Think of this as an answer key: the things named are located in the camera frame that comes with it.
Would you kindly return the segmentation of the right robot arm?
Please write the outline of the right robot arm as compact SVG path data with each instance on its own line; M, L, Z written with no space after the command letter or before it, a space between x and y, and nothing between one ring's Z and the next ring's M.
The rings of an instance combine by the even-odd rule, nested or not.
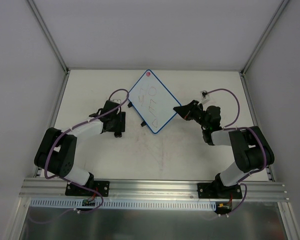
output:
M200 125L206 144L232 149L234 162L211 183L197 184L200 199L241 199L240 183L274 163L274 153L258 126L222 128L220 107L203 109L197 100L176 106L174 111L184 120Z

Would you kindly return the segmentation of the black whiteboard eraser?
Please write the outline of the black whiteboard eraser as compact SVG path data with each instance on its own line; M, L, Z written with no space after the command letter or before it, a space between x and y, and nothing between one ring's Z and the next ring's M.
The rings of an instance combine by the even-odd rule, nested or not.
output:
M115 138L121 138L122 137L122 132L115 132L114 137Z

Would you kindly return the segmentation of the blue framed whiteboard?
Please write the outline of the blue framed whiteboard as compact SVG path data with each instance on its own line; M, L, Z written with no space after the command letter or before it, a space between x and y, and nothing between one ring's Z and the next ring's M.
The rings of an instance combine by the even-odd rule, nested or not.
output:
M173 108L181 106L177 98L150 69L146 70L129 90L128 100L135 106L153 134L158 134L175 117L177 113Z

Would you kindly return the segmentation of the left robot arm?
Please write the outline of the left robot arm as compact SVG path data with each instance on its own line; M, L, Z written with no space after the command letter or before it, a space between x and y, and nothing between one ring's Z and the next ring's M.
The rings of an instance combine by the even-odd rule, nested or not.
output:
M65 179L77 186L83 195L89 195L97 186L92 173L75 166L77 146L106 132L114 133L116 138L120 138L125 131L125 120L126 113L122 111L122 105L107 100L87 120L67 130L50 127L43 136L34 164L43 169L45 174L51 173L53 177Z

